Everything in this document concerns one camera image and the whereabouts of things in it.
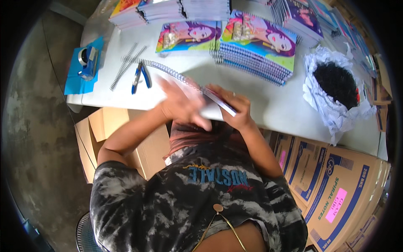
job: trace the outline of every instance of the stack of notebooks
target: stack of notebooks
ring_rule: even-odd
[[[296,38],[268,20],[233,10],[214,57],[218,64],[284,85],[294,70]]]
[[[269,5],[268,2],[270,2],[270,0],[249,0],[249,1],[257,2],[257,3],[260,3],[262,5]]]
[[[179,0],[141,0],[137,9],[148,23],[185,19]]]
[[[337,23],[333,15],[330,13],[332,7],[322,0],[308,0],[309,7],[315,12],[318,18],[322,32],[331,35],[332,32],[337,30]]]
[[[218,50],[221,21],[166,23],[158,38],[156,53],[179,55],[206,54]]]
[[[376,70],[374,62],[363,37],[354,25],[348,23],[343,18],[337,8],[333,8],[331,12],[338,26],[337,31],[332,32],[333,45],[335,48],[342,53],[346,53],[348,47],[350,47],[353,61],[375,78]]]
[[[189,20],[228,20],[230,0],[182,0]]]
[[[123,30],[133,26],[146,24],[146,21],[137,10],[141,0],[120,0],[113,10],[109,21]]]
[[[307,0],[273,0],[274,21],[298,35],[298,43],[314,47],[323,39],[322,30]]]

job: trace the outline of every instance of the round pendant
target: round pendant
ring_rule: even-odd
[[[216,212],[222,212],[222,211],[224,210],[224,208],[223,208],[220,204],[214,204],[214,205],[213,205],[213,209],[214,209]]]

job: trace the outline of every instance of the white plastic bag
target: white plastic bag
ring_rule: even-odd
[[[103,37],[104,46],[102,47],[99,65],[104,67],[106,50],[115,25],[109,22],[109,16],[115,9],[117,0],[102,0],[94,13],[85,23],[83,34],[81,36],[80,47],[87,46],[99,37]]]
[[[369,119],[376,113],[376,106],[371,106],[365,98],[361,99],[357,107],[350,110],[347,110],[346,106],[339,101],[334,102],[333,97],[327,95],[313,75],[320,62],[334,62],[352,74],[359,89],[362,88],[363,84],[352,72],[353,63],[340,52],[332,52],[329,48],[318,46],[315,53],[305,56],[306,78],[302,87],[303,98],[319,112],[323,123],[329,128],[332,136],[330,143],[336,145],[342,136],[342,132],[353,129],[358,118]]]

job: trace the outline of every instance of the pink label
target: pink label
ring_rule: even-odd
[[[335,219],[337,213],[339,212],[341,205],[344,202],[344,198],[346,198],[347,191],[343,190],[343,188],[339,188],[337,191],[336,198],[334,198],[333,204],[329,209],[328,214],[326,214],[326,219],[332,223]]]
[[[281,153],[280,161],[278,162],[280,164],[280,167],[281,167],[282,171],[284,171],[284,168],[283,168],[284,159],[285,159],[285,150]]]

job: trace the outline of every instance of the blue paper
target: blue paper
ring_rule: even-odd
[[[73,56],[71,58],[69,73],[67,74],[66,85],[64,87],[64,94],[86,94],[94,90],[94,83],[98,81],[98,70],[99,70],[99,60],[101,58],[102,47],[104,46],[104,41],[102,37],[96,39],[94,42],[88,44],[98,49],[98,62],[96,67],[96,74],[91,81],[85,81],[80,76],[78,72],[82,70],[82,66],[78,61],[78,53],[81,48],[76,48],[73,51]]]

